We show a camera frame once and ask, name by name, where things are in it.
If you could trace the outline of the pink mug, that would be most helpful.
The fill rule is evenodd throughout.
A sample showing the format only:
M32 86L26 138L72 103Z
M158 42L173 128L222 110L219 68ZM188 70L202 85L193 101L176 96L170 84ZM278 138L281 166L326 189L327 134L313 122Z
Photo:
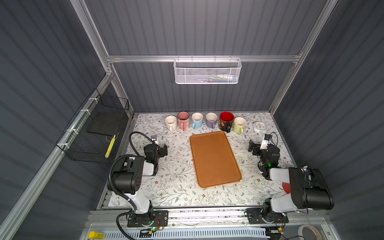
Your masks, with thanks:
M178 122L180 129L186 131L190 126L190 114L188 112L178 113Z

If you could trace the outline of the purple mug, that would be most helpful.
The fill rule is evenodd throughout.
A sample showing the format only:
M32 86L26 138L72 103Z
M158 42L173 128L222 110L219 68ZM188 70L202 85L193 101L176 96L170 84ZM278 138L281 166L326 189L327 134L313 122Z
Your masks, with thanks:
M206 126L210 129L215 129L218 121L218 116L215 113L206 114Z

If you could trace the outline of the light blue mug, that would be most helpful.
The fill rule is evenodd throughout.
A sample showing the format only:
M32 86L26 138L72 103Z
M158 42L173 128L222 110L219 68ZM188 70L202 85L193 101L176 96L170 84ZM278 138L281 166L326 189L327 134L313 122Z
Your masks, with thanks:
M201 128L203 126L203 119L204 119L204 116L201 113L192 114L193 128L194 129Z

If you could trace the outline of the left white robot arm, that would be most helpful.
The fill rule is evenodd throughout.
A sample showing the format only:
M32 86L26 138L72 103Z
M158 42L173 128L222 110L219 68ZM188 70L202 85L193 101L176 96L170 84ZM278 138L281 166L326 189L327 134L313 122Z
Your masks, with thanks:
M144 155L139 155L135 149L132 136L141 135L150 141L144 146ZM126 154L118 157L112 164L108 174L108 190L128 201L132 209L127 213L118 215L117 224L122 228L120 219L125 217L128 228L147 228L154 233L168 225L168 211L155 211L141 189L143 177L154 177L159 170L159 159L168 155L167 145L159 146L157 136L148 137L144 133L134 131L129 135L129 143L134 154Z

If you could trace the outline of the light green mug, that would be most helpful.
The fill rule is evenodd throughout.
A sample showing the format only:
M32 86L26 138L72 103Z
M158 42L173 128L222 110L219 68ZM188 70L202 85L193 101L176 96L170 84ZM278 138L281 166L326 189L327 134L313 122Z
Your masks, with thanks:
M236 134L243 134L246 123L247 123L246 120L242 117L235 118L234 119L234 125L233 125L233 131Z

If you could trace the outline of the orange plastic tray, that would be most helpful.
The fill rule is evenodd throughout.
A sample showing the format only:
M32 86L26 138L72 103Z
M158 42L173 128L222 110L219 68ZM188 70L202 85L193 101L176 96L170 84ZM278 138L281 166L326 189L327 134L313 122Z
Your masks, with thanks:
M242 173L225 132L192 135L190 144L200 187L224 185L242 179Z

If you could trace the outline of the black mug red inside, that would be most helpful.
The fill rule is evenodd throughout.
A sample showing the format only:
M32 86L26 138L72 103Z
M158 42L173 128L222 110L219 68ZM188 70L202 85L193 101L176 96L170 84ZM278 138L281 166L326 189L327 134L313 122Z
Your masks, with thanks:
M226 133L230 133L234 120L235 116L231 112L222 112L219 116L219 129Z

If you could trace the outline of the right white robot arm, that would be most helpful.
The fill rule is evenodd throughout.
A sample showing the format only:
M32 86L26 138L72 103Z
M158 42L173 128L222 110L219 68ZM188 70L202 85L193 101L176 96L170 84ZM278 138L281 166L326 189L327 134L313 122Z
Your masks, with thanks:
M284 194L269 197L258 209L247 209L249 222L287 223L287 213L301 210L331 210L335 205L331 191L320 170L308 167L279 167L280 149L274 142L249 141L248 152L260 158L258 168L268 181L282 183Z

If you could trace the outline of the white mug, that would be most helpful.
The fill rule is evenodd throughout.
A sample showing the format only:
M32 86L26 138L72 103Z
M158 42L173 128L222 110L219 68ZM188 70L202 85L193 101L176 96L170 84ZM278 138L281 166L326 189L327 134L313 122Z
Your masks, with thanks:
M165 123L170 132L173 132L177 129L177 118L175 116L167 116L165 119Z

